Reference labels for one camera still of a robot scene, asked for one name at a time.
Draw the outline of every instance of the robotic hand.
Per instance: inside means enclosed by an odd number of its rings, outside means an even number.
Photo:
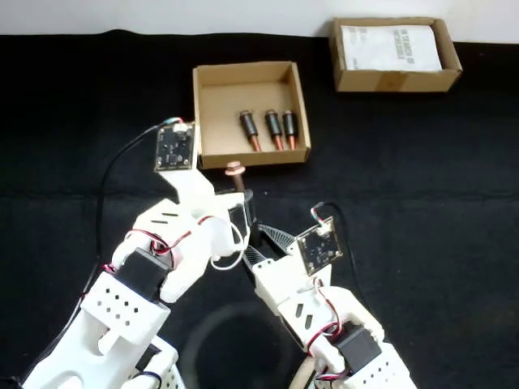
[[[178,203],[164,199],[137,217],[24,389],[184,388],[177,351],[157,336],[170,313],[164,303],[176,302],[208,263],[237,266],[254,222],[250,191],[215,194],[196,169],[198,136],[193,123],[158,129],[155,170]],[[219,265],[232,254],[230,265]]]
[[[337,238],[334,218],[318,217],[323,205],[311,209],[318,224],[297,237],[259,225],[279,259],[246,250],[256,294],[308,354],[290,389],[416,389],[380,323],[348,289],[330,285],[332,263],[351,253]]]

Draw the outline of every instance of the white wall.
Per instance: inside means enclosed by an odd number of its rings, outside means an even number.
[[[325,35],[333,16],[436,16],[455,41],[519,43],[519,0],[0,0],[0,34]]]

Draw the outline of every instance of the white cable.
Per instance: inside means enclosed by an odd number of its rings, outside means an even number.
[[[240,240],[240,242],[238,244],[240,245],[240,247],[242,247],[242,249],[240,251],[238,258],[233,263],[231,263],[229,266],[218,266],[214,263],[214,259],[211,259],[209,262],[211,263],[211,266],[218,271],[227,271],[230,269],[234,269],[242,261],[243,254],[245,253],[245,249],[246,249],[245,240],[243,239],[243,235],[242,235],[242,233],[240,233],[240,230],[238,229],[238,227],[236,227],[236,224],[234,224],[232,221],[223,219],[221,217],[215,217],[215,218],[218,220],[223,220],[226,224],[230,225],[230,228],[233,231],[235,231],[236,234],[238,235],[238,238]]]

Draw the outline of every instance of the black fabric surface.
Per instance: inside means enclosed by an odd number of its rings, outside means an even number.
[[[171,116],[193,118],[191,69],[296,61],[312,153],[250,168],[260,218],[291,233],[329,199],[350,224],[359,278],[421,388],[515,388],[519,379],[519,49],[459,44],[447,95],[333,90],[327,41],[261,35],[0,37],[0,374],[20,375],[65,323],[95,259],[97,186],[111,155]],[[108,258],[172,189],[151,136],[114,171]],[[231,186],[206,172],[217,189]],[[334,283],[354,287],[348,263]],[[161,334],[196,387],[288,387],[303,355],[240,268],[204,278]]]

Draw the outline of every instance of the cardboard box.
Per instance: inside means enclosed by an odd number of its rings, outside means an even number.
[[[427,25],[435,33],[436,48],[443,70],[352,71],[346,69],[341,26]],[[330,35],[333,77],[338,92],[446,92],[460,77],[462,68],[442,19],[334,19]]]
[[[311,148],[310,132],[298,67],[294,62],[198,66],[193,70],[193,88],[203,169],[224,168],[232,160],[239,160],[245,166],[307,160]],[[299,137],[295,150],[289,150],[285,137],[285,150],[276,150],[264,120],[269,109],[277,112],[280,122],[287,109],[297,115]],[[262,152],[254,152],[243,134],[239,122],[243,110],[252,112]]]

